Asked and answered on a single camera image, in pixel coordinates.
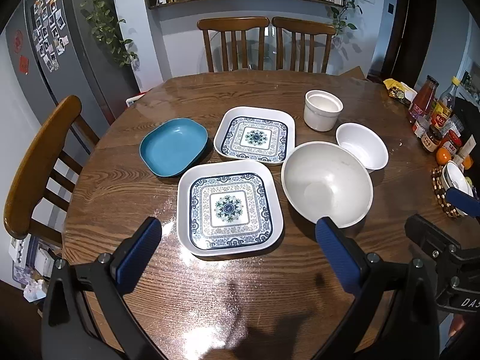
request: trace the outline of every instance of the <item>chair backrest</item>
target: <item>chair backrest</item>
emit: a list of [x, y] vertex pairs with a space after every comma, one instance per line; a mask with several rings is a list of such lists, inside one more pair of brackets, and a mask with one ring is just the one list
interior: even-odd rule
[[223, 71], [229, 70], [229, 60], [227, 57], [227, 41], [225, 31], [230, 31], [231, 51], [233, 70], [239, 68], [237, 57], [237, 37], [236, 31], [241, 31], [241, 64], [242, 68], [248, 68], [247, 60], [247, 35], [246, 31], [252, 28], [259, 28], [258, 34], [258, 70], [263, 70], [263, 54], [265, 49], [265, 27], [268, 27], [270, 20], [267, 17], [216, 17], [214, 19], [201, 19], [197, 23], [197, 28], [203, 31], [203, 42], [205, 43], [205, 54], [207, 56], [208, 71], [213, 72], [212, 49], [210, 48], [210, 37], [208, 30], [220, 32], [222, 42], [222, 65]]
[[292, 33], [292, 51], [290, 53], [290, 70], [295, 70], [297, 54], [297, 32], [300, 33], [300, 61], [298, 71], [305, 69], [305, 34], [310, 35], [310, 46], [308, 52], [308, 72], [314, 70], [314, 44], [315, 35], [327, 35], [325, 42], [325, 52], [323, 53], [323, 62], [321, 73], [327, 71], [328, 57], [330, 56], [330, 45], [332, 35], [335, 35], [335, 28], [328, 24], [317, 23], [315, 21], [306, 21], [290, 19], [288, 17], [275, 16], [272, 19], [273, 26], [277, 29], [277, 70], [283, 69], [283, 37], [282, 29]]
[[32, 218], [36, 205], [45, 198], [62, 210], [69, 203], [47, 188], [49, 178], [69, 192], [75, 184], [54, 169], [57, 159], [75, 173], [82, 167], [63, 151], [68, 130], [75, 122], [79, 130], [95, 146], [98, 137], [80, 116], [82, 103], [77, 96], [68, 96], [55, 108], [30, 144], [15, 174], [3, 212], [3, 222], [8, 233], [24, 239], [29, 233], [56, 246], [62, 246], [62, 234]]

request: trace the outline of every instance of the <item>blue plate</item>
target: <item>blue plate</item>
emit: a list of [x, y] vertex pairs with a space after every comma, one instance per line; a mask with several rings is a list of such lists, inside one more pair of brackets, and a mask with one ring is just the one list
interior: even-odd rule
[[157, 176], [176, 176], [200, 157], [207, 140], [208, 133], [202, 125], [191, 119], [172, 119], [143, 138], [140, 156]]

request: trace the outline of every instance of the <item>condiment bottle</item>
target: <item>condiment bottle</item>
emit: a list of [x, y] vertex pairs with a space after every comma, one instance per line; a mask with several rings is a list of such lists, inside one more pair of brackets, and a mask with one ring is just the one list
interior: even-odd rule
[[435, 96], [435, 91], [438, 87], [438, 82], [431, 76], [427, 76], [427, 80], [423, 84], [420, 91], [410, 104], [407, 118], [410, 123], [415, 123], [417, 117], [425, 115], [428, 111], [431, 101]]
[[460, 81], [457, 77], [453, 76], [452, 84], [438, 98], [437, 105], [431, 115], [431, 123], [436, 128], [442, 128], [450, 115], [452, 115], [453, 108], [455, 107], [455, 95], [457, 94], [457, 87], [459, 85]]

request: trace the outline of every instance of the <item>square plate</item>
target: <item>square plate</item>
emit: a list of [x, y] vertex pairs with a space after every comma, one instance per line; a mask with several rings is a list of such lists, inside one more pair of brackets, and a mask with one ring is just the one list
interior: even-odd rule
[[249, 158], [281, 164], [295, 147], [295, 121], [286, 112], [268, 108], [228, 110], [214, 138], [214, 148], [227, 158]]
[[261, 163], [199, 165], [178, 183], [177, 235], [192, 254], [261, 250], [275, 243], [282, 229], [273, 177]]

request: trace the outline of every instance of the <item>round table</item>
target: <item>round table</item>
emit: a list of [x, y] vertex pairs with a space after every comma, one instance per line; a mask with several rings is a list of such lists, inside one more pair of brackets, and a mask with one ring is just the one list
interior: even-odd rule
[[[63, 233], [67, 260], [85, 263], [113, 252], [147, 216], [161, 221], [162, 240], [125, 301], [169, 359], [310, 359], [352, 303], [315, 242], [314, 225], [288, 203], [281, 166], [269, 167], [285, 222], [281, 242], [265, 254], [206, 261], [191, 255], [177, 238], [179, 177], [156, 177], [139, 155], [142, 138], [177, 117], [202, 124], [213, 140], [225, 112], [239, 105], [288, 112], [295, 120], [296, 145], [312, 140], [335, 143], [336, 126], [319, 133], [303, 121], [304, 95], [311, 89], [342, 100], [337, 125], [361, 123], [388, 148], [388, 165], [371, 174], [370, 212], [346, 230], [365, 252], [376, 251], [386, 261], [426, 259], [403, 230], [415, 212], [462, 244], [480, 245], [475, 220], [448, 219], [437, 204], [430, 177], [434, 156], [421, 148], [405, 107], [389, 98], [383, 85], [282, 70], [170, 79], [127, 109], [100, 140], [76, 184]], [[219, 161], [229, 160], [210, 147], [200, 163]], [[89, 299], [105, 339], [119, 347], [94, 297]], [[387, 302], [385, 297], [363, 346], [374, 340]]]

